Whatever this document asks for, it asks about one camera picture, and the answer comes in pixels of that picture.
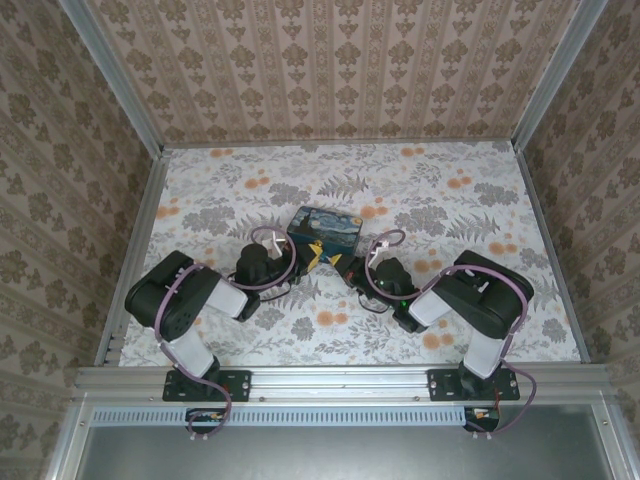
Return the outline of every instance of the patterned wallpaper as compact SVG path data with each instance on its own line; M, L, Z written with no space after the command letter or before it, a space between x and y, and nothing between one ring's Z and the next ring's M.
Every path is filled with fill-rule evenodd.
M165 143L509 137L578 0L89 0Z
M640 439L639 1L609 1L525 153L592 358Z
M0 2L0 478L55 445L149 162L57 2Z

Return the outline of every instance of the floral tablecloth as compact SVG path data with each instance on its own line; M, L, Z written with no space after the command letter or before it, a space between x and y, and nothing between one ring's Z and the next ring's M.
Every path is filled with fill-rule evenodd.
M397 256L424 285L465 249L528 278L536 294L510 357L578 361L542 237L508 142L263 146L165 152L170 164L144 271L174 249L233 271L249 231L286 227L302 205L364 219L359 251L403 228ZM470 328L449 313L410 335L358 305L321 265L246 323L205 308L197 329L224 365L372 365L459 362ZM121 366L165 365L151 332L131 321Z

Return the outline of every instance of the cable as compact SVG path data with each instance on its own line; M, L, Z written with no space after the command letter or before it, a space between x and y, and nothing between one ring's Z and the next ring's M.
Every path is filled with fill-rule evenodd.
M195 440L196 436L202 435L203 440L207 440L209 438L209 434L213 434L213 430L208 431L207 433L196 433L193 430L193 422L198 417L209 417L213 420L211 416L211 412L208 410L195 410L189 414L189 421L187 422L187 431L191 434L191 440Z
M256 227L253 230L251 230L251 241L254 243L258 243L256 241L255 238L255 234L256 232L259 232L260 230L269 230L271 232L276 232L279 233L280 235L283 235L284 238L287 239L287 242L289 243L289 245L291 246L291 262L289 263L289 266L287 267L287 269L284 271L284 273L282 275L280 275L277 279L273 280L272 282L269 283L265 283L264 285L242 285L241 283L236 283L233 280L229 280L227 279L227 281L229 282L230 285L233 285L236 288L239 288L241 290L266 290L268 288L271 287L275 287L276 285L278 285L279 283L282 283L287 276L291 273L291 270L293 270L293 267L296 264L296 256L297 256L297 252L296 252L296 244L293 242L293 239L289 236L289 234L287 232L285 232L284 230L282 230L281 228L278 227L269 227L269 226L261 226L261 227Z
M169 301L171 300L171 297L178 291L178 287L180 286L180 284L182 282L184 282L184 280L192 272L194 272L196 270L200 270L200 269L205 268L205 267L206 267L206 265L203 265L202 263L194 263L193 265L185 268L184 271L180 275L178 275L178 278L175 279L175 281L173 282L173 285L171 285L171 287L169 287L169 290L167 290L167 293L165 294L164 298L162 299L162 302L160 302L160 307L158 307L158 312L156 313L156 319L155 319L155 322L153 324L153 332L154 332L156 341L160 345L160 350L167 357L169 357L169 360L171 360L171 362L174 364L175 368L180 373L182 373L185 377L189 378L190 380L193 380L194 382L201 383L203 385L207 385L207 386L217 390L218 392L222 393L222 395L224 396L224 400L225 400L225 403L226 403L225 413L222 416L222 419L220 420L220 423L218 423L218 425L213 430L211 430L211 432L209 432L207 434L207 435L215 435L216 433L218 433L222 429L224 424L229 419L229 416L231 415L231 396L229 395L229 392L227 392L224 388L222 388L217 383L210 382L209 380L205 380L204 378L196 377L191 372L189 372L187 369L185 369L182 365L180 365L178 363L178 360L171 353L171 350L169 350L167 348L166 342L162 338L162 335L160 334L160 325L162 324L162 317L164 316L164 312L167 309L167 305L169 305ZM196 434L193 431L193 429L191 428L191 423L192 422L189 422L189 425L188 425L187 429L191 433L192 438L195 438L199 434Z
M369 262L369 258L371 257L371 254L373 253L373 249L381 242L381 240L386 238L386 237L388 237L389 235L393 235L393 234L400 234L401 237L400 237L400 240L398 240L395 243L390 243L389 246L398 246L406 238L406 234L401 229L389 230L388 232L385 232L382 235L379 235L373 242L371 242L371 246L369 247L369 250L367 250L367 254L365 256L366 264L368 264L368 262ZM502 350L500 351L500 361L508 369L510 369L513 372L518 373L518 374L520 374L520 375L522 375L524 377L527 377L531 381L531 393L529 394L529 398L525 402L524 406L522 407L522 410L520 410L520 413L518 413L516 418L514 418L511 422L509 422L504 427L498 428L497 430L494 430L493 432L486 432L482 427L474 424L473 422L467 422L469 425L471 425L472 427L476 428L480 432L485 432L487 434L487 436L495 435L497 433L502 433L502 432L505 432L505 431L509 430L510 428L513 427L513 425L515 425L522 418L522 416L525 414L525 412L529 409L529 407L533 403L533 399L535 398L536 392L538 391L538 385L537 385L535 379L533 378L533 376L531 374L525 372L524 370L520 370L519 368L514 367L513 365L511 365L509 362L507 362L505 360L505 356L507 355L507 352L509 351L509 348L511 347L511 343L513 342L513 336L520 329L520 327L522 326L522 324L526 320L527 312L529 310L529 302L528 302L527 298L524 296L524 293L522 292L522 290L509 277L501 274L500 272L492 270L490 268L481 267L481 266L478 266L478 265L453 265L451 267L447 267L444 270L442 270L438 275L436 275L434 278L432 278L424 287L422 287L420 290L418 290L415 293L412 293L410 295L401 295L401 296L390 295L389 293L387 293L384 290L380 289L375 284L375 282L371 278L371 273L369 272L369 269L366 268L366 267L364 269L366 277L367 277L367 280L369 281L369 285L371 285L371 288L373 288L373 290L376 291L378 294L382 295L383 297L389 298L391 300L412 300L414 298L417 298L418 296L422 295L423 293L431 290L433 288L433 286L438 282L438 280L440 280L442 278L443 275L449 275L451 273L454 273L454 272L457 272L457 271L460 271L460 270L469 270L471 272L484 273L484 274L490 275L490 276L492 276L494 278L497 278L498 280L501 280L502 282L504 282L507 286L509 286L514 291L514 293L518 296L518 299L520 300L520 303L522 303L522 311L520 312L520 316L511 325L511 328L509 329L509 332L507 333L507 337L505 339L505 342L504 342L504 345L502 347Z
M378 237L376 237L375 240L371 242L371 246L367 250L367 253L364 257L364 260L365 260L364 273L367 277L367 281L369 282L369 285L371 285L371 288L373 288L373 290L379 295L382 295L383 297L389 298L391 300L413 300L414 298L417 298L422 294L421 290L418 290L417 292L412 293L410 295L389 295L389 293L385 292L375 284L375 282L373 281L373 278L371 278L371 272L369 272L369 268L368 268L369 259L373 254L373 249L382 241L383 238L389 237L391 235L396 235L396 234L400 235L400 240L398 240L397 242L390 242L389 246L397 247L402 242L404 242L404 239L407 237L407 234L404 233L404 230L400 228L394 228L393 230L384 232L382 235L378 235Z

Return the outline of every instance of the box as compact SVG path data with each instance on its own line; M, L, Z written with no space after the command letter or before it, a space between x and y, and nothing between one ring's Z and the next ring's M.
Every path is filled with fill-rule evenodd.
M300 207L287 227L287 233L296 244L322 243L321 261L339 253L355 255L362 219L347 213L322 208Z

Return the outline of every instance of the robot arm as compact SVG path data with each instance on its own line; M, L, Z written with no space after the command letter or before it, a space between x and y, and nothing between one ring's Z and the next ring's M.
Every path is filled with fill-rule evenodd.
M365 276L365 268L376 285L392 296L409 296L418 290L398 259L381 262L376 269L366 267L364 257L337 255L331 259L345 283L367 298L394 309L393 318L409 333L421 333L438 318L454 310L472 327L469 348L459 368L462 394L476 398L491 390L492 377L498 370L511 327L522 314L522 302L513 288L486 272L497 272L508 278L527 301L533 287L522 276L469 250L454 262L461 268L443 275L431 289L411 300L394 300L377 293Z
M296 251L293 269L279 284L298 283L317 265L322 254L322 248L317 245L299 245ZM257 243L247 245L236 264L235 280L249 286L277 281L292 258L290 247L285 247L282 253L279 258L272 259L264 246ZM156 314L167 290L193 264L191 257L172 252L131 288L125 299L125 309L143 327L154 328ZM163 340L161 348L168 350L165 353L192 375L214 381L212 377L219 370L219 362L193 328L193 322L205 306L244 322L260 306L260 295L258 291L232 285L220 273L203 266L184 280L167 304L159 328Z
M172 252L131 288L125 299L125 309L143 327L154 328L167 290L193 264L193 259L187 255ZM219 369L217 359L193 328L193 322L205 305L233 318L240 318L243 312L252 308L245 292L208 267L192 272L171 298L160 324L163 347L183 368L199 378L214 376Z

